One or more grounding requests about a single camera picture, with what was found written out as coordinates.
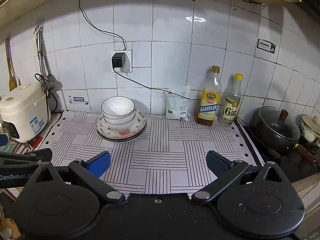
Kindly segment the white vinegar bottle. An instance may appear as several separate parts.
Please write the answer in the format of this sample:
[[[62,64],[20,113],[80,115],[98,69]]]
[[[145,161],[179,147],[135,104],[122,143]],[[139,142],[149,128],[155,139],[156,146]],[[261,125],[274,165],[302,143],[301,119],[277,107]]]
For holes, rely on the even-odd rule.
[[[231,127],[236,117],[239,103],[241,100],[241,82],[243,75],[236,73],[233,82],[227,89],[227,95],[223,105],[223,111],[220,116],[220,125],[224,128]]]

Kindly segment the white salt bag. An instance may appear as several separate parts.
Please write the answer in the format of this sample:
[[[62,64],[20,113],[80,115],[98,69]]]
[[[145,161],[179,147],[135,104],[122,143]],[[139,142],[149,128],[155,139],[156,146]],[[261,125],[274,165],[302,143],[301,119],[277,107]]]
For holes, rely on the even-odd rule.
[[[190,86],[169,88],[165,92],[165,118],[188,121]]]

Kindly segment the black wok with lid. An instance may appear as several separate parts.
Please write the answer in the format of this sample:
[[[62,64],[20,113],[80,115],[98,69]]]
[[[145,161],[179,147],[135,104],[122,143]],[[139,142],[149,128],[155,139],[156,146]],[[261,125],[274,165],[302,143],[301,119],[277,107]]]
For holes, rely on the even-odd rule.
[[[295,150],[301,142],[300,128],[287,110],[271,106],[255,109],[248,130],[264,161],[274,161],[282,168],[306,163]]]

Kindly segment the black power adapter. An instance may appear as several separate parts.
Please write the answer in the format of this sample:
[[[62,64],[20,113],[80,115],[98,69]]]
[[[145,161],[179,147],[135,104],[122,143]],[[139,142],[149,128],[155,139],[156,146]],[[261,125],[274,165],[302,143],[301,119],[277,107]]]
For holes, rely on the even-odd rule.
[[[117,52],[112,56],[112,68],[123,68],[125,66],[126,54]]]

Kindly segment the right wall sticker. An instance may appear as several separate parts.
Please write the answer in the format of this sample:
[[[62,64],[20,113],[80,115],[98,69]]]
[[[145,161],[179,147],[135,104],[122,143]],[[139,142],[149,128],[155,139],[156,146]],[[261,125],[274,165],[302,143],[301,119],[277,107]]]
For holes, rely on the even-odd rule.
[[[274,54],[276,51],[276,45],[270,41],[259,39],[257,42],[257,48]]]

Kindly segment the white wall socket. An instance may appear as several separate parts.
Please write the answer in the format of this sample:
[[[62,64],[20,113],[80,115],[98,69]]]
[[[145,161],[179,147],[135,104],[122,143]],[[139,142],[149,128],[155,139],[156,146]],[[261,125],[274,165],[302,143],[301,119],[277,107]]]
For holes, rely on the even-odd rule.
[[[119,50],[114,51],[111,57],[112,70],[120,73],[132,72],[132,51]]]

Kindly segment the striped patterned table mat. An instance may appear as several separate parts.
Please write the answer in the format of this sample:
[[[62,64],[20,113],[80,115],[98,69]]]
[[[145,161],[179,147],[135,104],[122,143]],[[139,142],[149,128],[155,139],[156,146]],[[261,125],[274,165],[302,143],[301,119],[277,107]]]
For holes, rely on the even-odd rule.
[[[39,148],[52,150],[52,164],[66,166],[76,158],[88,160],[108,151],[111,165],[102,180],[123,194],[192,194],[216,176],[206,165],[209,151],[253,166],[264,161],[240,124],[229,128],[188,120],[145,117],[144,132],[135,140],[115,143],[103,137],[103,117],[84,111],[64,111],[53,117]]]

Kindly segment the white enamel pot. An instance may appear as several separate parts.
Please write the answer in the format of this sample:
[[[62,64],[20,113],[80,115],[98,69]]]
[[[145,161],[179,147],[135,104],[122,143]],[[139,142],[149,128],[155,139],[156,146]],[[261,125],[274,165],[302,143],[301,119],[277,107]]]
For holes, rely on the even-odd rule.
[[[310,144],[319,146],[320,125],[317,116],[301,115],[300,130],[303,138]]]

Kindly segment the wooden spatula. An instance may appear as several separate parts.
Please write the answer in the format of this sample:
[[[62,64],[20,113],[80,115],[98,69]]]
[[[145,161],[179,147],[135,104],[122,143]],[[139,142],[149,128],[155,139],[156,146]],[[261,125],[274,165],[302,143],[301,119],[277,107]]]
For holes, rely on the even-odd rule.
[[[5,45],[5,55],[7,59],[7,66],[8,66],[8,73],[9,73],[9,90],[12,91],[15,88],[17,88],[21,84],[21,82],[14,71],[11,48],[10,48],[10,39],[8,37],[5,38],[4,45]]]

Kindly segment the hanging metal ladle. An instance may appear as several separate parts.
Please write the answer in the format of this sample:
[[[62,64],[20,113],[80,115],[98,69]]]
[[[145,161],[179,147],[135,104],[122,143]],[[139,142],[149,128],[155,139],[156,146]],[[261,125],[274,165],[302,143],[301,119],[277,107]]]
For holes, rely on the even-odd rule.
[[[52,91],[58,86],[57,80],[52,74],[52,70],[47,57],[46,46],[44,44],[43,26],[38,25],[34,30],[34,42],[39,61],[40,75],[43,77],[41,83]]]

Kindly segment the pink bunny carrot plate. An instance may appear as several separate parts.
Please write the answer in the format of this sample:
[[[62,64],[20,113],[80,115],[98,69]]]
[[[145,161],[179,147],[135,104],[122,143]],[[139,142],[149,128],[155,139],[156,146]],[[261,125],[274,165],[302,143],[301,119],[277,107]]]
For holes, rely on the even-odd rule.
[[[134,110],[133,117],[123,124],[111,124],[101,114],[96,122],[97,132],[107,140],[125,140],[137,136],[147,127],[146,116],[140,110]]]

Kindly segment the yellow label cooking wine bottle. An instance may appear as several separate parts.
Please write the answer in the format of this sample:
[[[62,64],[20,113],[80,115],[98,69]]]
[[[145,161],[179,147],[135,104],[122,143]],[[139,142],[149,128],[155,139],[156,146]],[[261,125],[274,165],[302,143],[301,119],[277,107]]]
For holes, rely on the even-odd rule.
[[[222,85],[220,81],[220,67],[212,66],[209,76],[202,85],[197,123],[204,126],[213,124],[214,116],[219,104]]]

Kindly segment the white rice cooker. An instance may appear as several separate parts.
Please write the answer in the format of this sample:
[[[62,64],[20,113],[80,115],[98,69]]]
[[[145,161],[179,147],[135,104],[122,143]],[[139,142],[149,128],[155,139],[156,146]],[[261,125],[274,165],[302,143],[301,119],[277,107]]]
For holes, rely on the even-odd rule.
[[[39,82],[20,85],[1,99],[1,118],[11,139],[33,140],[50,122],[46,91]]]

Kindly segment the large white ribbed bowl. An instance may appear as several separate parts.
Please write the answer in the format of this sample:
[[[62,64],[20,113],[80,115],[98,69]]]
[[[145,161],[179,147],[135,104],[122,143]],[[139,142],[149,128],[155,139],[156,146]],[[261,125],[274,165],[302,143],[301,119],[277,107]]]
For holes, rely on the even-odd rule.
[[[125,124],[119,124],[119,125],[114,125],[114,124],[111,124],[107,121],[104,121],[106,126],[108,128],[110,128],[111,130],[114,130],[114,131],[124,131],[124,130],[127,130],[129,129],[133,123],[134,123],[135,119],[132,119],[131,121],[125,123]]]

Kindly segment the blue wall sticker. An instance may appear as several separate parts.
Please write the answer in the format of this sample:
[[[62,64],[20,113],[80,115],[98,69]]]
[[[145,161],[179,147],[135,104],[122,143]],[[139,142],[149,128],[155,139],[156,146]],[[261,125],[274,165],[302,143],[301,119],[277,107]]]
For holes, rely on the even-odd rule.
[[[83,96],[68,96],[68,101],[70,104],[84,104],[88,105],[89,102]]]

